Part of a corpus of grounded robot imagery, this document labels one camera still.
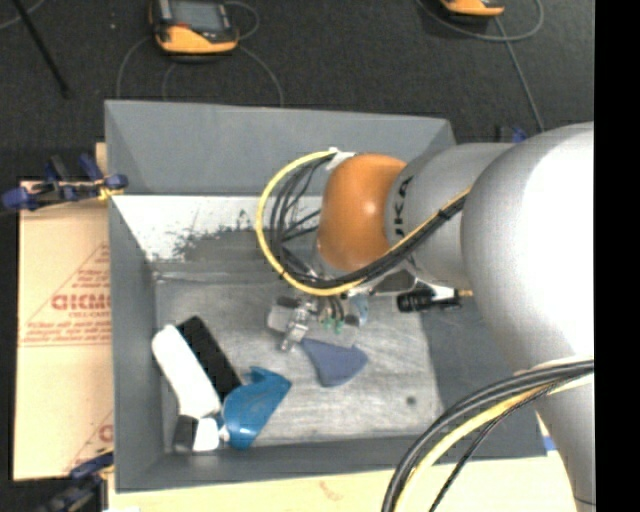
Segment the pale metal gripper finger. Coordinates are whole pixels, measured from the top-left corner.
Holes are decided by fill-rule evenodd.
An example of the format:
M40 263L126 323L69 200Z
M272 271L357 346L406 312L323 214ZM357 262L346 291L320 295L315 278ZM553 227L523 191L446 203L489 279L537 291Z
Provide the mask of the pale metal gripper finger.
M268 328L278 332L293 332L302 328L300 301L290 297L278 297L270 306L266 317Z
M305 337L310 322L311 312L307 309L295 309L287 321L284 338L280 344L280 350L290 351Z

